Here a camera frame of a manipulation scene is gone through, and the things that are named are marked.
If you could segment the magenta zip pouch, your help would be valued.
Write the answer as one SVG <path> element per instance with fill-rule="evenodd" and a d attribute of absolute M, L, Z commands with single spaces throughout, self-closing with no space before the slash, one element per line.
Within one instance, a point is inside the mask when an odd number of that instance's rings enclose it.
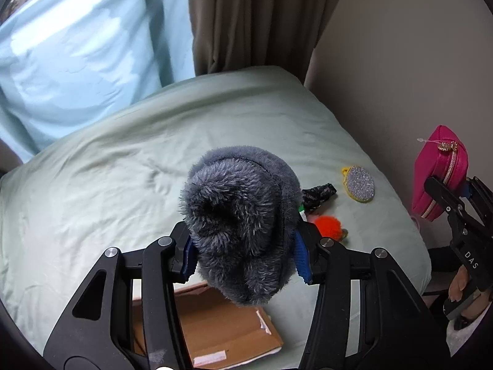
<path fill-rule="evenodd" d="M 459 137 L 445 125 L 438 125 L 428 139 L 419 142 L 424 146 L 414 162 L 412 211 L 422 219 L 433 221 L 444 209 L 425 191 L 425 181 L 435 176 L 451 192 L 462 191 L 469 156 Z"/>

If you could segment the orange fluffy pompom toy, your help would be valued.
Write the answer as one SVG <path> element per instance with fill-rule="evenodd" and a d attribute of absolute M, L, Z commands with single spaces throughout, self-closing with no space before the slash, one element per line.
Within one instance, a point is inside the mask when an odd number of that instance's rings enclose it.
<path fill-rule="evenodd" d="M 348 231 L 342 227 L 341 221 L 333 216 L 319 216 L 314 220 L 314 224 L 322 237 L 341 241 L 348 235 Z"/>

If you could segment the grey fluffy sock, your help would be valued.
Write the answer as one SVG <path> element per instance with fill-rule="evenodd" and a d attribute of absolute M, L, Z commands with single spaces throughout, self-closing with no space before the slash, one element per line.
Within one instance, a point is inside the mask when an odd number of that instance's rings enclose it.
<path fill-rule="evenodd" d="M 295 271 L 302 203 L 297 176 L 278 156 L 254 146 L 205 153 L 181 191 L 203 280 L 237 305 L 269 302 Z"/>

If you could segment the green wet wipes pack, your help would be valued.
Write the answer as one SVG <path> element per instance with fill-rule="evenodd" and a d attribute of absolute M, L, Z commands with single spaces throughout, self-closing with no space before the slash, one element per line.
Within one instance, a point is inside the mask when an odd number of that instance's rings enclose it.
<path fill-rule="evenodd" d="M 300 217 L 302 217 L 303 221 L 307 222 L 308 219 L 307 219 L 307 216 L 306 216 L 306 213 L 304 211 L 304 206 L 303 205 L 300 205 L 299 208 L 298 208 L 298 212 L 300 214 Z"/>

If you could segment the glittery silver oval pad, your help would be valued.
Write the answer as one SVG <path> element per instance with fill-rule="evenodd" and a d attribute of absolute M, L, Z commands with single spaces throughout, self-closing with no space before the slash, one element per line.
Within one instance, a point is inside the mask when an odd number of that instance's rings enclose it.
<path fill-rule="evenodd" d="M 359 165 L 341 169 L 347 195 L 359 203 L 368 203 L 375 196 L 375 183 L 369 172 Z"/>

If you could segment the brown cardboard box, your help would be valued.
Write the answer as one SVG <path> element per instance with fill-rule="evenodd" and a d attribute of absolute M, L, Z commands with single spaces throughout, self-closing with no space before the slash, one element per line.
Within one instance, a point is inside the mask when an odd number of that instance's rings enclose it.
<path fill-rule="evenodd" d="M 194 368 L 232 369 L 282 350 L 283 340 L 259 306 L 237 306 L 204 282 L 175 290 Z"/>

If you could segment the black scrunchie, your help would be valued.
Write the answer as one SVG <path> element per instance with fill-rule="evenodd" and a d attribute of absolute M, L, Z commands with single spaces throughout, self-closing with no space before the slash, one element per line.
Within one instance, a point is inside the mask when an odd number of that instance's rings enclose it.
<path fill-rule="evenodd" d="M 312 214 L 336 194 L 337 190 L 330 183 L 303 189 L 303 210 L 306 214 Z"/>

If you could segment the brown curtain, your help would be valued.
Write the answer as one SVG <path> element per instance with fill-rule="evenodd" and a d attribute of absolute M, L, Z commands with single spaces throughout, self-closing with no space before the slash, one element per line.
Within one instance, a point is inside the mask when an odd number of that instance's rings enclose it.
<path fill-rule="evenodd" d="M 338 0 L 189 0 L 198 75 L 277 66 L 306 79 Z"/>

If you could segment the light blue pillow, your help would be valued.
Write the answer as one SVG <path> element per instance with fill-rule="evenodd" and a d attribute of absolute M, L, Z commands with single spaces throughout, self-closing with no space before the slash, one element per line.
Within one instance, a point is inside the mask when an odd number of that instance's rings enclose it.
<path fill-rule="evenodd" d="M 1 25 L 1 139 L 22 161 L 194 76 L 188 0 L 28 0 Z"/>

